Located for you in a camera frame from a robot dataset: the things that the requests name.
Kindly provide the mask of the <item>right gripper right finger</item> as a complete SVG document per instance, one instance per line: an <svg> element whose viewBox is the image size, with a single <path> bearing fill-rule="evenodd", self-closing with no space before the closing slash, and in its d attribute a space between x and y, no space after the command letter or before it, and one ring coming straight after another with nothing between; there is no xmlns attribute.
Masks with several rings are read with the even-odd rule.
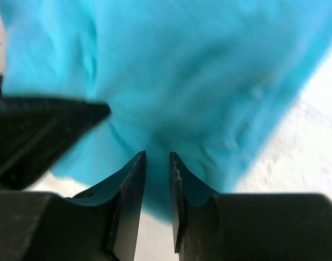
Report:
<svg viewBox="0 0 332 261"><path fill-rule="evenodd" d="M332 260L332 201L315 193L221 194L170 154L180 260Z"/></svg>

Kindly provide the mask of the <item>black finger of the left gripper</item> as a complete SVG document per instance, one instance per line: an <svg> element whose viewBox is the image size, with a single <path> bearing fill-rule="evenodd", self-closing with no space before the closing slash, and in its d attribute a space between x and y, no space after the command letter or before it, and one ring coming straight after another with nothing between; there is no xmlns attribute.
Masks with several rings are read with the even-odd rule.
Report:
<svg viewBox="0 0 332 261"><path fill-rule="evenodd" d="M110 114L107 104L4 97L0 75L0 190L23 190Z"/></svg>

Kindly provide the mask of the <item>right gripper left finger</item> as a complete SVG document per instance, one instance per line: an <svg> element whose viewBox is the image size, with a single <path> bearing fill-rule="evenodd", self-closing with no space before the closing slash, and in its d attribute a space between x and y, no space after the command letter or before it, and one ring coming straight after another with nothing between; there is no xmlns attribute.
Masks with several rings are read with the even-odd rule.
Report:
<svg viewBox="0 0 332 261"><path fill-rule="evenodd" d="M63 198L0 191L0 260L133 260L146 176L146 153Z"/></svg>

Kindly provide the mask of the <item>turquoise t shirt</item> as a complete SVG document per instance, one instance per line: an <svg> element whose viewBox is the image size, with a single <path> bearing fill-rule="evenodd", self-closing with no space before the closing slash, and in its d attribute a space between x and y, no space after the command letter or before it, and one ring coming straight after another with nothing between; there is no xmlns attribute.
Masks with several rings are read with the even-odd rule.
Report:
<svg viewBox="0 0 332 261"><path fill-rule="evenodd" d="M147 154L143 205L171 221L169 154L231 191L332 44L332 1L0 1L2 91L106 102L55 165L94 185Z"/></svg>

